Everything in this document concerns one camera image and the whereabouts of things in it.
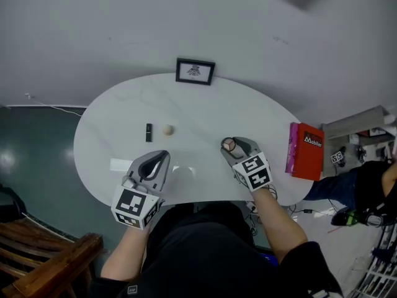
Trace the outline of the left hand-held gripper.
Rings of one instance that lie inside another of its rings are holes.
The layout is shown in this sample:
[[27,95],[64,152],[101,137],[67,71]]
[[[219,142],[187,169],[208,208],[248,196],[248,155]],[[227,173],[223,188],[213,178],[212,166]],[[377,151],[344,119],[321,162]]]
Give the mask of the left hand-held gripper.
[[128,175],[115,190],[111,211],[115,220],[144,230],[163,203],[162,190],[171,161],[166,150],[149,152],[135,159]]

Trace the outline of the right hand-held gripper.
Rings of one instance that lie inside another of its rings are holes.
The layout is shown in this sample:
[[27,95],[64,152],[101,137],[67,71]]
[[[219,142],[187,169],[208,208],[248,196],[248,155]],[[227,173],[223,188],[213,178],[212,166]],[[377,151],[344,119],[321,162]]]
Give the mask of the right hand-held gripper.
[[[225,149],[220,151],[232,167],[239,183],[248,188],[250,192],[272,184],[269,162],[258,144],[245,137],[235,137],[234,141],[236,144],[234,155]],[[241,158],[245,157],[249,158],[240,162]]]

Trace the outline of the person's left forearm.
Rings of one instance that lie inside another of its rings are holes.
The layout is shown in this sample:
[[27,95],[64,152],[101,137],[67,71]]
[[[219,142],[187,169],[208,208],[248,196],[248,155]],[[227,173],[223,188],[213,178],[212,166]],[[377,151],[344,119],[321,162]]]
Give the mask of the person's left forearm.
[[145,257],[151,224],[143,230],[128,227],[116,249],[109,256],[100,276],[116,281],[130,281],[140,272]]

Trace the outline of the person's right forearm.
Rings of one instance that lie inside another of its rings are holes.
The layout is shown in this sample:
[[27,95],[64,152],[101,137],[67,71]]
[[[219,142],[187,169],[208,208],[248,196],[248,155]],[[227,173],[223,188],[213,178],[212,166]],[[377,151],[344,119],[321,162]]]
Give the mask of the person's right forearm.
[[281,263],[290,251],[308,241],[306,233],[280,206],[269,189],[258,189],[252,196],[270,248]]

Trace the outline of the white oval table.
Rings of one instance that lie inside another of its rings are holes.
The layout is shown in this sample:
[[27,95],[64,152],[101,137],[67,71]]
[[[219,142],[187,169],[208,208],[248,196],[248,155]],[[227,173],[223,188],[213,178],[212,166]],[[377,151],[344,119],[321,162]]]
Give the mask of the white oval table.
[[[285,172],[295,121],[279,103],[243,84],[213,78],[204,86],[178,83],[172,73],[155,74],[117,84],[88,106],[76,129],[74,161],[86,189],[105,205],[111,205],[125,175],[111,170],[111,160],[131,161],[156,150],[171,155],[166,204],[246,201],[251,194],[220,151],[225,137],[246,137],[264,152],[278,201],[288,206],[312,187]],[[151,143],[145,142],[147,123],[153,125]],[[162,132],[166,124],[174,126],[169,137]]]

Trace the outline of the pink book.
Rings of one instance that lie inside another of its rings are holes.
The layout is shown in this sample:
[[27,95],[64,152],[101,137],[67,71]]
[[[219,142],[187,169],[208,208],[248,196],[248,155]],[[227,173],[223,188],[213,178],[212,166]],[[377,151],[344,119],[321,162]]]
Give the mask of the pink book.
[[290,124],[287,160],[285,165],[285,172],[288,174],[293,174],[293,168],[295,164],[295,158],[296,158],[298,142],[299,142],[298,130],[299,130],[299,123],[292,122]]

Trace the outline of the person's black top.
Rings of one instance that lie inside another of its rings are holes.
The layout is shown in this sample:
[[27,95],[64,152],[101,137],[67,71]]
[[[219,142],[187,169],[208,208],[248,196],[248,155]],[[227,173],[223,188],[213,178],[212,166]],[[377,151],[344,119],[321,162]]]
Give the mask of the person's black top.
[[229,202],[198,212],[168,210],[149,236],[140,274],[100,277],[89,298],[343,298],[320,246],[306,242],[278,264],[254,247],[240,209]]

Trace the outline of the grey shelf unit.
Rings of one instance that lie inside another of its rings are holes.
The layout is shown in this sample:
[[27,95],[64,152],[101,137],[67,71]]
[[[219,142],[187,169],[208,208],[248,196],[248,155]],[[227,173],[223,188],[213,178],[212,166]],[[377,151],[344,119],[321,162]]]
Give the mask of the grey shelf unit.
[[[379,160],[377,150],[385,147],[389,155],[389,143],[397,139],[397,109],[388,110],[376,106],[344,119],[322,125],[324,132],[323,176],[345,173],[365,161]],[[330,156],[346,147],[345,167],[333,165]]]

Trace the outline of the wooden bench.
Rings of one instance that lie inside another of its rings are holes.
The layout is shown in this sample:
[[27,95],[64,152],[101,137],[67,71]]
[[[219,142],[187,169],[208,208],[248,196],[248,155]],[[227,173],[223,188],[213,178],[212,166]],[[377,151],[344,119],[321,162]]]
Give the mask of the wooden bench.
[[0,223],[0,298],[87,298],[102,236],[69,239],[28,219]]

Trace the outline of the black chair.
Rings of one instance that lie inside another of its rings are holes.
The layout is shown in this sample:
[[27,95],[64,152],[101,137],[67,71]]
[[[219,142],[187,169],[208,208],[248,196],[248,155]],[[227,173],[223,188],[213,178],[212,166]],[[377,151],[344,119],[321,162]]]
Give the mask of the black chair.
[[11,188],[0,183],[0,223],[22,219],[25,212],[22,199]]

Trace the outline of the black picture frame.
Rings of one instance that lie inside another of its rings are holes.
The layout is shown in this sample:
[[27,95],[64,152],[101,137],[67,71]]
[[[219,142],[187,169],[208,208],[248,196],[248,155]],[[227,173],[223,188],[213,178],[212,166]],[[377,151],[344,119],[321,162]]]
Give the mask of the black picture frame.
[[210,61],[177,58],[176,82],[209,86],[216,64]]

